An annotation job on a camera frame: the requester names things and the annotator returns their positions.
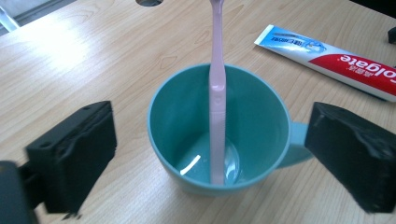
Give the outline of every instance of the cup handle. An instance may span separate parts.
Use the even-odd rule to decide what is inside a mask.
[[[312,153],[304,146],[308,125],[291,123],[291,139],[288,153],[277,168],[284,168],[313,158]]]

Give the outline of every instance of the wood grain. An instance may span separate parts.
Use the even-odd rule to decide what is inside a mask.
[[[395,20],[345,0],[236,1],[224,4],[224,58],[272,85],[291,117],[308,122],[315,101],[339,105],[396,133],[396,106],[351,89],[253,44],[268,24],[396,65],[387,43]],[[0,159],[22,164],[23,148],[84,105],[111,100],[119,140],[81,208],[63,223],[391,224],[367,215],[317,161],[277,170],[233,196],[181,191],[147,135],[149,102],[177,70],[208,63],[209,1],[79,0],[0,37]],[[36,209],[42,223],[64,215]]]

